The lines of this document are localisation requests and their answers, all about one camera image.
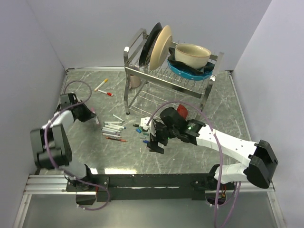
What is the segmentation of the pink cap marker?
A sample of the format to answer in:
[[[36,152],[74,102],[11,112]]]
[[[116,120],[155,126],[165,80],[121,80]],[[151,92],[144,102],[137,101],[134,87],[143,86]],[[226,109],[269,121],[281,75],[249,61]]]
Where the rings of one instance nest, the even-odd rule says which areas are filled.
[[[95,123],[96,123],[97,125],[100,125],[100,122],[99,122],[99,119],[98,119],[97,114],[96,114],[96,112],[95,112],[95,109],[94,109],[94,108],[91,108],[91,111],[92,111],[92,113],[95,115],[95,116],[94,116]]]

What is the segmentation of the red cap marker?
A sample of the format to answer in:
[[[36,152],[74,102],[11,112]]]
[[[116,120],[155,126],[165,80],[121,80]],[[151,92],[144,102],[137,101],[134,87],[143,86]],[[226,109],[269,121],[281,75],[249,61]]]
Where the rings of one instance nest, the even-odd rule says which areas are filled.
[[[98,92],[102,93],[102,94],[106,94],[108,96],[114,96],[112,93],[106,92],[106,91],[102,91],[102,90],[97,90]]]

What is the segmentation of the yellow cap marker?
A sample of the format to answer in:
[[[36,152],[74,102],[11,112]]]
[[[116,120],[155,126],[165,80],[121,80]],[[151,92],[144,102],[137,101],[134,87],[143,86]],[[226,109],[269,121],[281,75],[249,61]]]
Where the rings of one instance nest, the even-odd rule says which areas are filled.
[[[108,78],[106,78],[104,81],[102,81],[95,89],[94,91],[96,92],[102,85],[104,85],[108,81]]]

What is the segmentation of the dark red marker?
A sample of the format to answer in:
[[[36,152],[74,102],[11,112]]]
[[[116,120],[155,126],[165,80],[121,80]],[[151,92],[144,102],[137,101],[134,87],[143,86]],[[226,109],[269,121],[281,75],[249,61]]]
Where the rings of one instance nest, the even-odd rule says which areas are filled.
[[[106,139],[108,140],[114,140],[114,141],[120,141],[120,142],[128,142],[127,140],[125,139],[121,139],[121,138],[114,138],[114,137],[106,137]]]

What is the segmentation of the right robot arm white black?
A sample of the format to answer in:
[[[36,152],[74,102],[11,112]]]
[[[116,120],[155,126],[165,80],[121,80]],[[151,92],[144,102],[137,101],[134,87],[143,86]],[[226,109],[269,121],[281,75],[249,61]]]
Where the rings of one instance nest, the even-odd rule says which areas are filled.
[[[184,143],[222,152],[238,161],[231,165],[214,165],[208,177],[211,188],[219,189],[223,184],[239,181],[249,181],[261,189],[269,188],[278,159],[267,141],[252,142],[233,137],[211,129],[204,122],[186,120],[173,107],[164,109],[160,117],[160,121],[148,117],[140,120],[140,127],[150,133],[147,146],[152,152],[163,154],[160,145],[166,146],[169,139],[178,138]]]

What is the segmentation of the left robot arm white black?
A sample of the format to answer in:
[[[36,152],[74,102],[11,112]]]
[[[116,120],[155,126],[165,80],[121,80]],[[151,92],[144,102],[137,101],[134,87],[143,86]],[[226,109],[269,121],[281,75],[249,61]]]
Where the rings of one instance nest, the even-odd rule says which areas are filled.
[[[60,104],[57,106],[54,116],[56,120],[49,128],[46,124],[41,128],[30,132],[30,141],[33,151],[34,163],[38,169],[54,170],[46,145],[50,154],[60,169],[67,171],[67,175],[77,176],[77,185],[85,191],[94,186],[94,178],[86,164],[72,161],[72,149],[68,142],[67,130],[76,121],[87,122],[96,117],[85,104],[77,99],[74,93],[60,96]]]

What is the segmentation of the red bowl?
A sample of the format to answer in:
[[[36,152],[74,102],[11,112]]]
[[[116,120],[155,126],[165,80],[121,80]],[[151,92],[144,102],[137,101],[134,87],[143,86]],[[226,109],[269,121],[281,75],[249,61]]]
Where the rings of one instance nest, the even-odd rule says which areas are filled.
[[[183,117],[184,119],[187,118],[188,116],[188,110],[185,106],[183,106],[182,104],[179,104],[178,108],[177,108],[177,112],[179,113],[179,115],[181,117]]]

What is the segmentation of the stainless steel dish rack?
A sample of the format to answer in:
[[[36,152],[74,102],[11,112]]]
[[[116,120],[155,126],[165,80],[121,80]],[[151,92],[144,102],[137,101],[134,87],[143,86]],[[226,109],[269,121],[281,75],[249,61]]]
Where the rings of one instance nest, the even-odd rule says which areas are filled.
[[[185,94],[197,99],[201,99],[199,108],[203,110],[206,105],[209,94],[212,90],[216,77],[219,73],[220,63],[223,59],[224,53],[220,52],[217,56],[211,55],[210,61],[215,64],[212,74],[204,80],[192,80],[186,79],[179,74],[173,73],[167,66],[165,68],[159,67],[156,70],[150,70],[148,66],[139,66],[139,61],[133,62],[138,52],[143,48],[147,41],[148,34],[146,29],[139,29],[135,35],[128,42],[123,51],[124,69],[126,74],[126,84],[124,90],[124,108],[125,114],[129,115],[132,107],[136,112],[142,112],[143,110],[135,107],[133,104],[137,97],[140,96],[145,84],[151,83],[163,89],[174,91],[177,94]],[[129,92],[131,85],[131,76],[137,76],[143,80],[140,84],[133,99],[129,102]]]

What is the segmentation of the blue dotted dish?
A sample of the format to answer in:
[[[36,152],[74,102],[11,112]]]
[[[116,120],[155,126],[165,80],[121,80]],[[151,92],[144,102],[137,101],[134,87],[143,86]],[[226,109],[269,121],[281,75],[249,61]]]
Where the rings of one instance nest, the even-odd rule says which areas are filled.
[[[170,70],[174,74],[176,74],[176,75],[178,75],[180,77],[183,77],[185,79],[188,79],[188,80],[193,80],[193,81],[205,80],[205,79],[209,78],[212,75],[212,73],[213,73],[213,71],[212,71],[211,73],[204,74],[203,76],[194,76],[194,75],[190,75],[189,73],[185,73],[185,72],[183,72],[181,70],[176,69],[175,67],[171,66],[168,61],[167,61],[167,63],[168,63],[168,66],[169,66]]]

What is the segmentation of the pink cup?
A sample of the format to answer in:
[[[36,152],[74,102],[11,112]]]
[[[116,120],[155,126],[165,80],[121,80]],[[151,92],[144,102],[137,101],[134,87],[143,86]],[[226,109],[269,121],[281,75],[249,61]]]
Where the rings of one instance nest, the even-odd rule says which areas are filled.
[[[130,84],[129,84],[129,88],[133,89],[133,88],[137,88],[139,87],[141,84],[141,78],[135,75],[130,75]]]

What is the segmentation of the black base beam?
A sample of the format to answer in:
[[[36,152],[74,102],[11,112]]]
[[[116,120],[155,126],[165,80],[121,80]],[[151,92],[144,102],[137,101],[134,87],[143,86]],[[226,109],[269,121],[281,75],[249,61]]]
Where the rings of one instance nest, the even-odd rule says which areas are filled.
[[[207,173],[92,174],[93,186],[65,179],[67,192],[75,192],[80,205],[114,200],[205,200],[205,192],[217,187],[217,180]]]

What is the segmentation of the black plate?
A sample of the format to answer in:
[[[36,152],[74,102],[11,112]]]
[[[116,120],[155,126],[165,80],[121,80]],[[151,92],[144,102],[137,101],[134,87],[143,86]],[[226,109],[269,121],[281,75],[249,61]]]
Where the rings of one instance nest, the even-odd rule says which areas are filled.
[[[147,41],[143,46],[140,58],[139,58],[139,66],[146,66],[150,62],[150,58],[152,55],[152,50],[154,48],[155,42],[158,38],[159,33],[162,31],[163,27],[160,22],[158,22],[150,34],[148,35]]]

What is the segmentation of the cream ceramic bowl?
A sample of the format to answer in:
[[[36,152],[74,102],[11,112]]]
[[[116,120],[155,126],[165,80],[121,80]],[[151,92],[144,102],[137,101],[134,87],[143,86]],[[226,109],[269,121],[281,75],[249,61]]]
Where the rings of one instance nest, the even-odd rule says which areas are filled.
[[[199,69],[207,64],[211,51],[198,45],[182,43],[175,46],[174,56],[176,61]]]

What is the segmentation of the beige plate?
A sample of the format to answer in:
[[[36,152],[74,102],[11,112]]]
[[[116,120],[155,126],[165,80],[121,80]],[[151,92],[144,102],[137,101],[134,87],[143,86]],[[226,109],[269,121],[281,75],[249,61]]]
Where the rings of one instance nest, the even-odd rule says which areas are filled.
[[[154,71],[159,68],[167,58],[169,47],[173,40],[171,27],[166,25],[160,32],[150,58],[150,70]]]

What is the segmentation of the aluminium rail frame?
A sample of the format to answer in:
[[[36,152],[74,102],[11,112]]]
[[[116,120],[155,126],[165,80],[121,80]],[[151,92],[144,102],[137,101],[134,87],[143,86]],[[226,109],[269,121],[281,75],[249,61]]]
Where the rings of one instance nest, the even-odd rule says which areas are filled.
[[[58,194],[88,194],[93,195],[94,191],[87,192],[68,192],[67,180],[64,175],[29,175],[24,194],[31,195],[58,195]],[[249,182],[241,183],[240,192],[275,192],[273,183],[268,189],[261,189]]]

